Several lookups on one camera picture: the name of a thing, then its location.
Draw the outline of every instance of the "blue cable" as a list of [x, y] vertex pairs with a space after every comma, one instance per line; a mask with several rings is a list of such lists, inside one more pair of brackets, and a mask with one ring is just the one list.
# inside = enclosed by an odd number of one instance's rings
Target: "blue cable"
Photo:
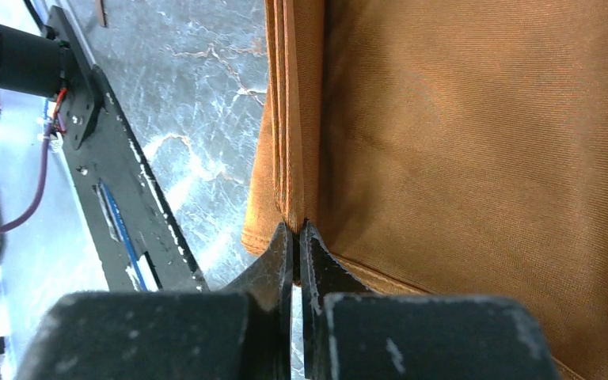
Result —
[[136, 260], [136, 252], [134, 251], [134, 246], [131, 245], [131, 240], [129, 239], [129, 235], [127, 234], [127, 229], [124, 227], [124, 223], [122, 222], [122, 216], [120, 216], [120, 210], [118, 210], [115, 200], [113, 199], [113, 195], [108, 190], [108, 186], [104, 183], [104, 181], [99, 182], [99, 187], [101, 191], [104, 193], [106, 197], [106, 202], [108, 206], [111, 208], [111, 213], [113, 214], [113, 218], [117, 225], [118, 234], [120, 234], [120, 238], [124, 242], [125, 248], [127, 248], [127, 253], [129, 254], [129, 260], [131, 261], [131, 266], [134, 267], [134, 271], [136, 272], [136, 277], [139, 278], [139, 283], [141, 284], [141, 289], [144, 291], [148, 290], [146, 286], [146, 281], [143, 280], [143, 275], [141, 274], [141, 269], [139, 268], [139, 262]]

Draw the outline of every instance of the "black cylinder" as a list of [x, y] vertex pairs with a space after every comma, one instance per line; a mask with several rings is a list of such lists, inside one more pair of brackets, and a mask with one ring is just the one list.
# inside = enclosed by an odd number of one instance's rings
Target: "black cylinder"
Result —
[[0, 89], [53, 97], [61, 86], [61, 47], [55, 41], [0, 25]]

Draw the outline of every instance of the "folded cloth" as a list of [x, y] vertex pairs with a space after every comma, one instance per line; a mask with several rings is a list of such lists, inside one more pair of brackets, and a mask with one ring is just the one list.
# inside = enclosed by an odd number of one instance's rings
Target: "folded cloth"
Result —
[[378, 291], [517, 298], [608, 379], [608, 0], [266, 0], [242, 240], [312, 219]]

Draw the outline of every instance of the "gray marble surface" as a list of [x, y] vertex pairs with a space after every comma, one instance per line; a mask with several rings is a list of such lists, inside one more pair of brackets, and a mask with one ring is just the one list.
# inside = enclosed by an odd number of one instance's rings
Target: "gray marble surface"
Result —
[[[48, 0], [48, 5], [56, 0]], [[62, 0], [105, 71], [211, 289], [240, 242], [267, 85], [262, 0]]]

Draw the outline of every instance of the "orange-brown cloth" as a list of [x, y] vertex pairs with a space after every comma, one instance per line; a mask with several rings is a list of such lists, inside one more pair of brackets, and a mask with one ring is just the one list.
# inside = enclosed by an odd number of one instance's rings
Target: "orange-brown cloth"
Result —
[[266, 0], [243, 242], [315, 221], [384, 292], [507, 295], [608, 379], [608, 0]]

